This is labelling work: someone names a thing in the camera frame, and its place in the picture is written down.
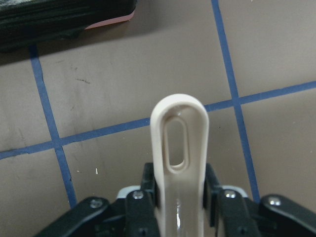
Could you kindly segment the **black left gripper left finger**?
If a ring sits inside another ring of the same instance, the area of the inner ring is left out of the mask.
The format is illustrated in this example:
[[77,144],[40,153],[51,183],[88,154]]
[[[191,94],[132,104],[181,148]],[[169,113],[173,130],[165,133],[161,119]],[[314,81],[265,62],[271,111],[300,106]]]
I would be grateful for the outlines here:
[[146,163],[141,185],[122,189],[110,203],[87,197],[36,235],[38,237],[158,237],[154,166]]

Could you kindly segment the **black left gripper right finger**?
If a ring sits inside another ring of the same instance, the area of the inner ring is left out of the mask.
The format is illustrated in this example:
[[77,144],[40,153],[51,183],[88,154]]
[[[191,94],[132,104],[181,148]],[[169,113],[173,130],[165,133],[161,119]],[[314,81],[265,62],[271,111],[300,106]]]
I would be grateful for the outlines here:
[[206,165],[203,207],[217,237],[314,237],[316,214],[277,194],[259,202],[236,186],[221,185]]

